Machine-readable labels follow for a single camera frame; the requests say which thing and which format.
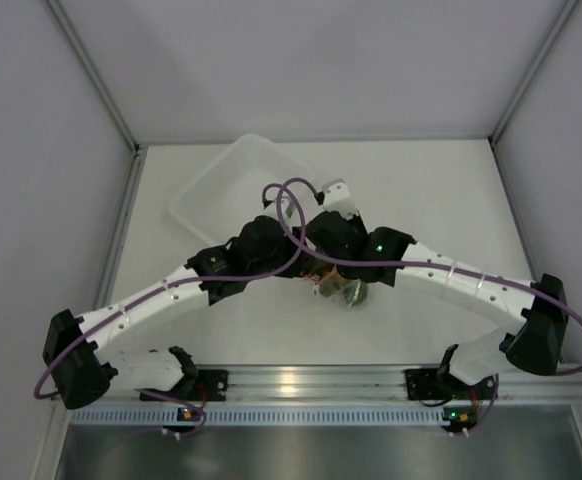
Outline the clear zip top bag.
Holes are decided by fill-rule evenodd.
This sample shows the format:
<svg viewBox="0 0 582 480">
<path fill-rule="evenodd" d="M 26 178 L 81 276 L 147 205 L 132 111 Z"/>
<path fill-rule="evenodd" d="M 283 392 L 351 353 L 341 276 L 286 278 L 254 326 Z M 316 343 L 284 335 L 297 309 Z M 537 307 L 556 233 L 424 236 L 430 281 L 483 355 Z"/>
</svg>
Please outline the clear zip top bag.
<svg viewBox="0 0 582 480">
<path fill-rule="evenodd" d="M 304 279 L 312 282 L 316 296 L 337 301 L 347 307 L 363 305 L 368 299 L 368 284 L 341 276 L 337 268 L 330 264 L 319 264 Z"/>
</svg>

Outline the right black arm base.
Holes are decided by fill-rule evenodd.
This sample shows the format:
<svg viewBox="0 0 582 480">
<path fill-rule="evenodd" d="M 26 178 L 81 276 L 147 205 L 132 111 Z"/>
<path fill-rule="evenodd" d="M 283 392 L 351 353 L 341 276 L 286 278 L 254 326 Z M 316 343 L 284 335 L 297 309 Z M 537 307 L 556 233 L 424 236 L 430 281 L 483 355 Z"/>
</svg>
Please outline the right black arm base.
<svg viewBox="0 0 582 480">
<path fill-rule="evenodd" d="M 442 406 L 452 400 L 452 395 L 439 382 L 436 369 L 407 369 L 404 376 L 409 400 L 429 407 Z"/>
</svg>

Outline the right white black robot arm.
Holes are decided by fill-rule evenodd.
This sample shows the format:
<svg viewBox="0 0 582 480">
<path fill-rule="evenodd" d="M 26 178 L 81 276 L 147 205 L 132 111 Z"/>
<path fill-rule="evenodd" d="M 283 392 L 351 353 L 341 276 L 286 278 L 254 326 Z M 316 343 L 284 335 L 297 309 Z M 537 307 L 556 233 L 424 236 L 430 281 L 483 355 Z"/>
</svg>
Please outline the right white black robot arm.
<svg viewBox="0 0 582 480">
<path fill-rule="evenodd" d="M 494 331 L 447 348 L 436 372 L 451 397 L 488 377 L 521 370 L 553 376 L 558 370 L 568 316 L 559 307 L 562 282 L 546 275 L 519 284 L 476 272 L 388 227 L 369 232 L 359 217 L 323 212 L 307 226 L 316 250 L 338 261 L 338 273 L 364 283 L 402 286 L 438 297 L 495 324 Z"/>
</svg>

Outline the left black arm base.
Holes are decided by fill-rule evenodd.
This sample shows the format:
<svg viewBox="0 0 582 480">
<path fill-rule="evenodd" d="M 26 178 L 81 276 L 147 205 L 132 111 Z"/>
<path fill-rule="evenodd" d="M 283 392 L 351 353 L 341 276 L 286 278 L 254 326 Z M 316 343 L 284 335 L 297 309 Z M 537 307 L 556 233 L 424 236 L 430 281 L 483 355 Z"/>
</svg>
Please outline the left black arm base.
<svg viewBox="0 0 582 480">
<path fill-rule="evenodd" d="M 225 369 L 203 368 L 198 372 L 189 401 L 224 402 L 228 390 L 229 372 Z"/>
</svg>

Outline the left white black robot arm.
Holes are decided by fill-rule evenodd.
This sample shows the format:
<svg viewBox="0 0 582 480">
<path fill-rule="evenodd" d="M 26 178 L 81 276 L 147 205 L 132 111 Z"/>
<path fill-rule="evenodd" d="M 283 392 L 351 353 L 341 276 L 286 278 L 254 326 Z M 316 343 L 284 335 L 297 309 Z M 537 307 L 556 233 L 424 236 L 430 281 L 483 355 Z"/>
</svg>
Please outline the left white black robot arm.
<svg viewBox="0 0 582 480">
<path fill-rule="evenodd" d="M 69 410 L 86 407 L 108 392 L 137 390 L 142 399 L 196 397 L 199 370 L 183 348 L 132 352 L 134 342 L 242 293 L 270 276 L 299 276 L 306 227 L 290 231 L 261 215 L 227 243 L 205 248 L 158 283 L 120 302 L 75 316 L 56 314 L 43 348 L 45 375 Z"/>
</svg>

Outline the white plastic mesh basket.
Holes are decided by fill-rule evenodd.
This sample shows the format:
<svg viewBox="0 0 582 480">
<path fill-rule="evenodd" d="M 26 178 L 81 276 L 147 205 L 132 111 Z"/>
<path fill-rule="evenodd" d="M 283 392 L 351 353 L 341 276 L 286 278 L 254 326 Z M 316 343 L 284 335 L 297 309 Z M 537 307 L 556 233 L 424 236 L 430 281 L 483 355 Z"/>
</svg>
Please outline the white plastic mesh basket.
<svg viewBox="0 0 582 480">
<path fill-rule="evenodd" d="M 261 192 L 291 177 L 316 180 L 307 162 L 263 137 L 240 137 L 171 198 L 168 212 L 208 246 L 222 243 L 262 211 Z"/>
</svg>

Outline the aluminium mounting rail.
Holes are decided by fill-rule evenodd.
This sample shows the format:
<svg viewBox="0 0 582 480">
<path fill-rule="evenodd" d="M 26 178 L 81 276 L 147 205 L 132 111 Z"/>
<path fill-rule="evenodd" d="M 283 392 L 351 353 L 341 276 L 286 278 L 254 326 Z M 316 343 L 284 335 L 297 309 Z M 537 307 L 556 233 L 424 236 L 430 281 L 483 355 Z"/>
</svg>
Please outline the aluminium mounting rail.
<svg viewBox="0 0 582 480">
<path fill-rule="evenodd" d="M 228 402 L 373 401 L 406 403 L 404 371 L 423 365 L 229 365 L 202 366 L 229 372 Z M 534 376 L 520 371 L 489 377 L 474 387 L 455 380 L 439 382 L 455 403 L 496 398 L 515 404 L 582 403 L 582 373 Z"/>
</svg>

